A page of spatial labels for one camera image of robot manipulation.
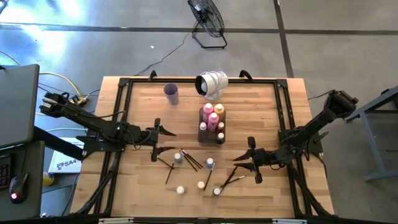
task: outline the pink paint bottle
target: pink paint bottle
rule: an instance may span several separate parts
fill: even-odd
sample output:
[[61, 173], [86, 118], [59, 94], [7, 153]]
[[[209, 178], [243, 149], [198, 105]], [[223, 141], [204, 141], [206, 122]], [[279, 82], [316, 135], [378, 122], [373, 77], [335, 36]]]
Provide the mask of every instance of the pink paint bottle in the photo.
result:
[[203, 106], [203, 121], [207, 123], [209, 115], [213, 112], [214, 107], [211, 103], [207, 103]]
[[219, 119], [220, 118], [218, 117], [218, 115], [216, 113], [211, 113], [209, 115], [209, 119], [207, 121], [207, 129], [209, 129], [209, 131], [211, 131], [211, 132], [215, 132], [217, 129]]

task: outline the paint bottle holder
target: paint bottle holder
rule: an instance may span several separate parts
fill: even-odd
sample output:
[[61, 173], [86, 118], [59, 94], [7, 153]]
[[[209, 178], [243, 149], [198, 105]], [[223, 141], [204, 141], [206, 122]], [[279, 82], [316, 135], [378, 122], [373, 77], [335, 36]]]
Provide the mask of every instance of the paint bottle holder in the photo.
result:
[[[226, 129], [226, 111], [224, 111], [224, 116], [223, 119], [219, 122], [224, 122], [224, 128], [222, 131], [219, 131], [216, 129], [215, 132], [211, 132], [208, 129], [206, 130], [205, 134], [200, 133], [200, 123], [204, 122], [203, 120], [203, 108], [200, 108], [199, 110], [199, 124], [198, 124], [198, 142], [201, 145], [204, 146], [220, 146], [224, 144], [226, 135], [225, 135], [225, 129]], [[224, 133], [224, 139], [222, 141], [217, 140], [217, 135], [218, 133]]]

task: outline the purple cup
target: purple cup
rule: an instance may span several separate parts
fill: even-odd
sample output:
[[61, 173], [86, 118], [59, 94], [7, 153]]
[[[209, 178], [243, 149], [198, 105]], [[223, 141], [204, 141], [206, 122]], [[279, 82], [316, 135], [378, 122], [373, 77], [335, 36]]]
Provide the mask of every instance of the purple cup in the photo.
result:
[[178, 104], [178, 86], [174, 83], [168, 83], [164, 86], [164, 94], [171, 105]]

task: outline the keyboard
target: keyboard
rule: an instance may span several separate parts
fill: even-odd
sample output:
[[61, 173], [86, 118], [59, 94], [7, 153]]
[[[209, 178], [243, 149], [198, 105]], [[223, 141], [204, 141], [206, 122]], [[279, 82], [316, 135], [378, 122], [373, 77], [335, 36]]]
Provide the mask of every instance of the keyboard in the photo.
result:
[[11, 180], [11, 156], [0, 155], [0, 190], [8, 189]]

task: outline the wooden table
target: wooden table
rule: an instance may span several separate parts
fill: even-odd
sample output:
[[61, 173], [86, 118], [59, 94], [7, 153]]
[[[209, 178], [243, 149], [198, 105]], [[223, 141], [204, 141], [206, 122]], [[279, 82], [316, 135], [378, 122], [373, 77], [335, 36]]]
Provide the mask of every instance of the wooden table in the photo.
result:
[[[113, 112], [119, 78], [104, 77], [95, 112], [97, 116]], [[290, 78], [287, 81], [295, 123], [302, 126], [312, 118], [304, 81], [301, 78]], [[203, 147], [197, 142], [198, 111], [208, 101], [198, 95], [194, 84], [177, 84], [180, 95], [177, 106], [170, 106], [165, 99], [164, 85], [135, 83], [127, 121], [144, 129], [152, 127], [155, 118], [160, 118], [164, 128], [177, 137], [160, 136], [159, 146], [184, 148], [200, 162], [211, 157], [216, 161], [215, 169], [205, 192], [198, 189], [197, 183], [205, 182], [210, 170], [204, 168], [195, 172], [187, 161], [175, 166], [165, 185], [169, 168], [160, 161], [150, 161], [150, 148], [137, 150], [128, 146], [120, 162], [112, 216], [294, 217], [286, 169], [275, 171], [269, 166], [261, 167], [263, 182], [256, 184], [254, 173], [239, 168], [235, 176], [247, 177], [227, 186], [221, 196], [212, 196], [213, 188], [220, 186], [233, 170], [232, 160], [246, 152], [248, 136], [256, 138], [257, 147], [277, 149], [277, 130], [280, 127], [273, 86], [229, 84], [222, 97], [212, 102], [222, 103], [227, 111], [226, 142], [217, 148]], [[285, 102], [283, 94], [281, 97], [282, 102]], [[177, 150], [170, 150], [160, 157], [171, 164], [176, 152]], [[103, 157], [104, 153], [96, 152], [83, 161], [71, 212], [81, 208], [97, 187]], [[309, 162], [304, 159], [304, 169], [308, 188], [324, 208], [333, 213], [322, 163], [312, 156]], [[176, 193], [178, 186], [185, 187], [184, 195]], [[106, 204], [108, 187], [104, 191], [102, 207]], [[297, 194], [300, 208], [304, 211], [299, 188]]]

